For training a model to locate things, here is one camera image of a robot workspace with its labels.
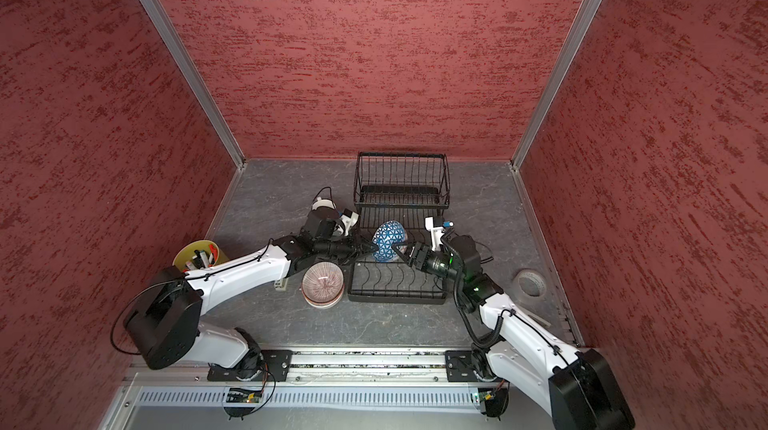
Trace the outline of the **blue triangle pattern bowl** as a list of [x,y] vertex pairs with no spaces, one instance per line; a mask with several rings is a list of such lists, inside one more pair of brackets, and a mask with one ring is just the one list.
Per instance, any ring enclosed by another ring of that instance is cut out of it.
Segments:
[[372,242],[378,247],[373,258],[379,263],[389,263],[398,260],[394,245],[407,240],[405,227],[398,221],[390,220],[381,224],[374,232]]

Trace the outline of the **pink striped bowl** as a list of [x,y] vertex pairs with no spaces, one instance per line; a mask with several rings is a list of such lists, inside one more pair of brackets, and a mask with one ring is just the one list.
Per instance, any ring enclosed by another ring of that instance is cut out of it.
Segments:
[[320,262],[310,267],[304,274],[301,292],[305,298],[316,302],[326,302],[344,293],[344,273],[331,262]]

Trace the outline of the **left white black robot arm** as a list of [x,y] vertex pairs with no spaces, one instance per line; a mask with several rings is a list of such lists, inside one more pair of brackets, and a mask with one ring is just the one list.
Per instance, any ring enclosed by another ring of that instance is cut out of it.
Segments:
[[122,354],[142,357],[152,370],[178,362],[205,363],[237,380],[253,380],[263,372],[261,348],[254,338],[241,328],[207,324],[202,317],[231,298],[316,263],[341,265],[377,250],[376,244],[356,237],[331,240],[302,233],[271,240],[261,250],[208,270],[184,273],[167,267],[121,313],[135,349],[119,347],[114,330],[110,343]]

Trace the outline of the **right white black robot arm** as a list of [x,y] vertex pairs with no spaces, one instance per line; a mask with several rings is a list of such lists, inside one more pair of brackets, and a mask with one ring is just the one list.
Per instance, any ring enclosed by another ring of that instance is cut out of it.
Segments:
[[490,372],[537,403],[556,429],[633,429],[636,426],[608,361],[578,349],[526,315],[483,270],[469,236],[445,240],[437,250],[396,243],[409,267],[453,282],[454,304]]

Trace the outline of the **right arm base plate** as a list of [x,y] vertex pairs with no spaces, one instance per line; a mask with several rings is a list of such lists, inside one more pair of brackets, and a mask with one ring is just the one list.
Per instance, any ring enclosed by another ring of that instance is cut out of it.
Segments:
[[449,382],[485,382],[501,381],[491,370],[487,355],[479,349],[447,350],[445,368]]

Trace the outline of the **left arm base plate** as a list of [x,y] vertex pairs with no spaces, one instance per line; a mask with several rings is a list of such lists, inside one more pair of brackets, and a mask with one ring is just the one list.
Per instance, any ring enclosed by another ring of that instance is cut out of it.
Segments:
[[238,363],[232,369],[210,364],[207,380],[210,382],[242,382],[251,385],[267,378],[273,378],[277,382],[285,382],[293,356],[293,351],[285,349],[262,350],[258,358],[248,353],[245,357],[245,363]]

